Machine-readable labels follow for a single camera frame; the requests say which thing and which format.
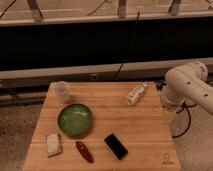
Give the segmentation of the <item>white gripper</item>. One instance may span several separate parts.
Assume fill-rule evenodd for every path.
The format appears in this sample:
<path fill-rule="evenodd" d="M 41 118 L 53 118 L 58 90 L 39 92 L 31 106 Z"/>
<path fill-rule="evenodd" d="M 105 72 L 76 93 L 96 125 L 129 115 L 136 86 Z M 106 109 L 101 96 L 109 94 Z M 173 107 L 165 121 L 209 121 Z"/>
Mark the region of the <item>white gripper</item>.
<path fill-rule="evenodd" d="M 177 94 L 170 87 L 164 87 L 160 93 L 163 111 L 163 122 L 169 125 L 176 115 L 176 109 L 183 103 L 183 96 Z"/>

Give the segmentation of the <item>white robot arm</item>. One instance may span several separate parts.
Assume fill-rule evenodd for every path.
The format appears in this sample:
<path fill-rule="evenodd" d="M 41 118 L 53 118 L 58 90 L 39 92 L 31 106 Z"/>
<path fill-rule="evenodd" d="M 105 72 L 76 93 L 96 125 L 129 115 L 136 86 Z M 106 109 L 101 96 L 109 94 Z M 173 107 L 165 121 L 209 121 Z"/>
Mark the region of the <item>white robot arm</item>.
<path fill-rule="evenodd" d="M 213 115 L 213 87 L 206 83 L 208 69 L 200 61 L 174 67 L 165 74 L 166 86 L 160 92 L 163 123 L 169 125 L 177 109 L 189 99 Z"/>

